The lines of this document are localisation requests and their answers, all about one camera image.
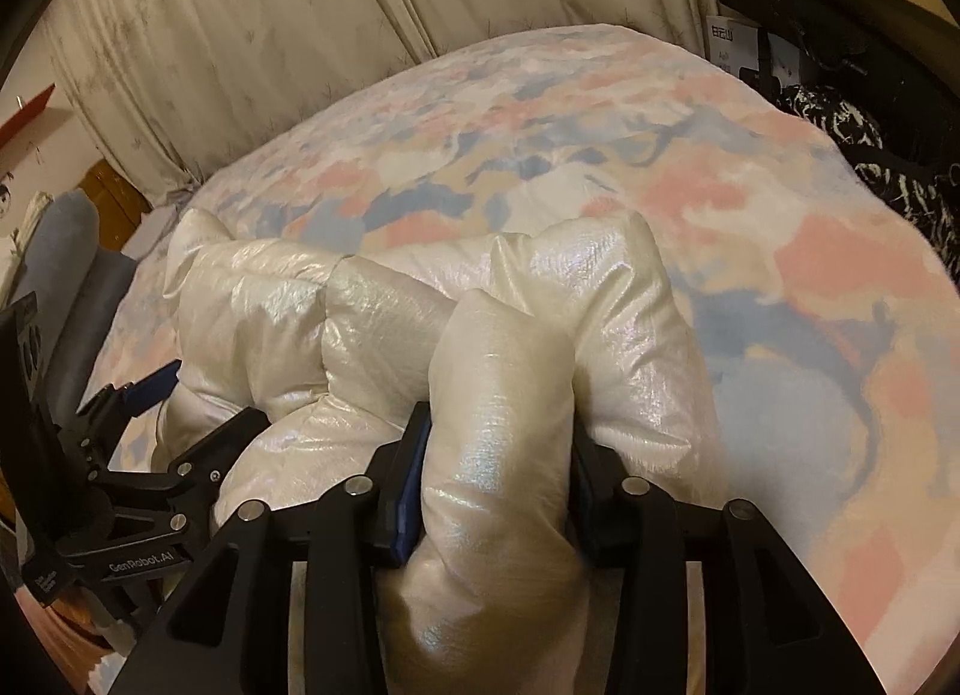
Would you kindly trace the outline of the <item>white shiny puffer jacket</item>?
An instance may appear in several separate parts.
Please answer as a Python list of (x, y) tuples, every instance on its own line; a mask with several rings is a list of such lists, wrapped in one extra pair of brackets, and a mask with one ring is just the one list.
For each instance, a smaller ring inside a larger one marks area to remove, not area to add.
[(683, 500), (724, 491), (697, 338), (635, 213), (372, 257), (239, 240), (201, 209), (167, 249), (182, 369), (155, 458), (242, 408), (270, 424), (213, 518), (311, 502), (428, 401), (425, 537), (379, 581), (398, 693), (597, 693), (613, 583), (563, 532), (574, 425)]

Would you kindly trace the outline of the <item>upper blue-grey rolled blanket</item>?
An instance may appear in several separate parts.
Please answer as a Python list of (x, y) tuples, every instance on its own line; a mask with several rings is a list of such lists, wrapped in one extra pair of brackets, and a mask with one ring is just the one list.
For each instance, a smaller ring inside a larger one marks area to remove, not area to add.
[(13, 300), (36, 294), (39, 367), (45, 374), (99, 245), (99, 218), (86, 193), (65, 191), (49, 204), (26, 246)]

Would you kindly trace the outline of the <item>pastel cat-pattern bed blanket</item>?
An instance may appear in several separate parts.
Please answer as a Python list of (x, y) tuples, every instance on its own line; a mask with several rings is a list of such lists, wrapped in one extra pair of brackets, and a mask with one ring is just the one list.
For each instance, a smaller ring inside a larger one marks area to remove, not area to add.
[(529, 307), (540, 255), (633, 260), (605, 436), (760, 505), (892, 693), (958, 631), (958, 296), (832, 141), (613, 26), (505, 35), (314, 113), (192, 198), (215, 240)]

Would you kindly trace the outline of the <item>beige leaf-pattern curtain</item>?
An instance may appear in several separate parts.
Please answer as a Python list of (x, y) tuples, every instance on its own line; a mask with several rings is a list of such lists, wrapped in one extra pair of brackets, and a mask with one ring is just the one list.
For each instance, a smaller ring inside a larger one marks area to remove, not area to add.
[(612, 23), (692, 52), (716, 0), (52, 0), (53, 71), (153, 203), (338, 99), (475, 42)]

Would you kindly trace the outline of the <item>black white patterned fabric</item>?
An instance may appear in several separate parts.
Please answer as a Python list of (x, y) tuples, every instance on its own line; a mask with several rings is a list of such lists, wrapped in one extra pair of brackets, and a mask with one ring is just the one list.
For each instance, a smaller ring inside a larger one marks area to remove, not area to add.
[(825, 131), (867, 190), (918, 230), (958, 284), (957, 163), (901, 156), (869, 113), (830, 86), (786, 86), (773, 104)]

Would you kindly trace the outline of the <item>white printed box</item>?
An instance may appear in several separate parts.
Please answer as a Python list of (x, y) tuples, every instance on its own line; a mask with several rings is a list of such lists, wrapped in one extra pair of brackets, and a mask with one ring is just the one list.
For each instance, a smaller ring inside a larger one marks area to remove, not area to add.
[(744, 83), (775, 81), (780, 88), (800, 83), (800, 51), (779, 35), (729, 16), (708, 16), (709, 62)]

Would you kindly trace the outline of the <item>red wall shelf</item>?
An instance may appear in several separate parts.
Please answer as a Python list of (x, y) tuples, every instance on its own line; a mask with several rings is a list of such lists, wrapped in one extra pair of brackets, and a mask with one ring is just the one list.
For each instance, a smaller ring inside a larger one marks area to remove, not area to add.
[(48, 85), (0, 125), (0, 149), (6, 148), (16, 136), (20, 135), (21, 131), (29, 127), (47, 109), (53, 91), (55, 91), (55, 85)]

